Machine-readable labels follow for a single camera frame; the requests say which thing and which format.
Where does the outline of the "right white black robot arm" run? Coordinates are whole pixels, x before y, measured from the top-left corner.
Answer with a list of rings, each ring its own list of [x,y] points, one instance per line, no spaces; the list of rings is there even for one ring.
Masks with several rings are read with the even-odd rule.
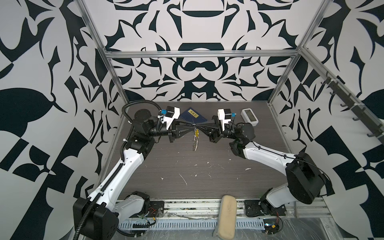
[[[310,205],[326,185],[325,174],[308,154],[288,154],[256,143],[254,127],[250,123],[221,124],[215,120],[196,127],[213,143],[222,138],[232,139],[230,147],[234,155],[266,165],[286,176],[285,184],[269,189],[261,197],[260,208],[264,213],[291,202]]]

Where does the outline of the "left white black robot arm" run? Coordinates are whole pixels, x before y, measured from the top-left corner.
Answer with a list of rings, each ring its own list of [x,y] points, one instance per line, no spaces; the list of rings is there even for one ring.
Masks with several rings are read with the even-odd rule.
[[[115,233],[137,238],[142,232],[128,233],[119,229],[119,223],[133,215],[146,215],[150,198],[141,192],[133,192],[126,200],[117,203],[123,188],[135,170],[144,162],[155,144],[155,138],[169,136],[170,141],[181,138],[196,128],[196,124],[180,121],[179,108],[167,107],[153,116],[147,109],[138,110],[129,119],[131,129],[124,141],[121,158],[103,180],[86,198],[78,198],[74,203],[73,238],[80,235],[92,240],[110,240]]]

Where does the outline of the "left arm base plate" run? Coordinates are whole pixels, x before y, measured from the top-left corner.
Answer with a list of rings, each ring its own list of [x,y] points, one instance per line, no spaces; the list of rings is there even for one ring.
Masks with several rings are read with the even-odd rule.
[[[147,217],[156,218],[157,216],[163,214],[164,207],[164,201],[150,201],[150,207],[148,210]]]

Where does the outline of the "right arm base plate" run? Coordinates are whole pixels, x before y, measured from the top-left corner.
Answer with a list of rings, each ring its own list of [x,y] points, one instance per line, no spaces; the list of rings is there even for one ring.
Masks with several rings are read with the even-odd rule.
[[[279,208],[273,207],[267,200],[245,200],[245,214],[249,218],[261,216],[285,216],[286,208],[282,205]]]

